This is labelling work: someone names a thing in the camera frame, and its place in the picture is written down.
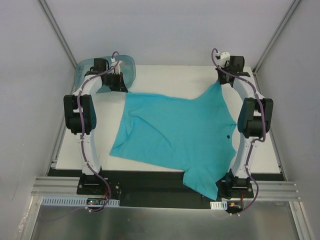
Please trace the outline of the teal t shirt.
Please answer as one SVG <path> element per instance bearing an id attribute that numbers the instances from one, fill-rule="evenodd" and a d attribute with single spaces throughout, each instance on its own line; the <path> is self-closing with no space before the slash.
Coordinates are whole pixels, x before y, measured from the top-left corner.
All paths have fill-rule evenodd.
<path id="1" fill-rule="evenodd" d="M 194 99 L 130 92 L 110 155 L 183 171 L 185 186 L 215 200 L 235 128 L 218 82 Z"/>

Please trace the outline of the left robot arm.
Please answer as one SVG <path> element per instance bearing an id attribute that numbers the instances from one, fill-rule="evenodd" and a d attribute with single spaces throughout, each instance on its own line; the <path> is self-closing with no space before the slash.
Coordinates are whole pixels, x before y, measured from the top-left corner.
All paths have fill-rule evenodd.
<path id="1" fill-rule="evenodd" d="M 82 175 L 78 194 L 111 195 L 111 188 L 102 176 L 102 166 L 95 144 L 97 114 L 94 95 L 103 89 L 111 92 L 128 92 L 121 70 L 124 61 L 112 56 L 110 59 L 95 58 L 92 66 L 79 72 L 77 89 L 63 98 L 66 128 L 76 139 L 82 161 Z"/>

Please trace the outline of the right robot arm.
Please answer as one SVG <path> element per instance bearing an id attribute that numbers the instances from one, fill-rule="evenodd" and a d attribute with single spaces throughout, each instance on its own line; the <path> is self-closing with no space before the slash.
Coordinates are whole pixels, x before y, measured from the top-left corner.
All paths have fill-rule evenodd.
<path id="1" fill-rule="evenodd" d="M 251 76 L 244 70 L 243 56 L 217 52 L 212 61 L 220 85 L 229 84 L 240 96 L 242 106 L 237 119 L 240 133 L 239 147 L 232 167 L 219 180 L 218 196 L 226 199 L 248 195 L 252 190 L 251 166 L 259 143 L 266 140 L 271 127 L 274 102 L 261 95 L 251 82 Z"/>

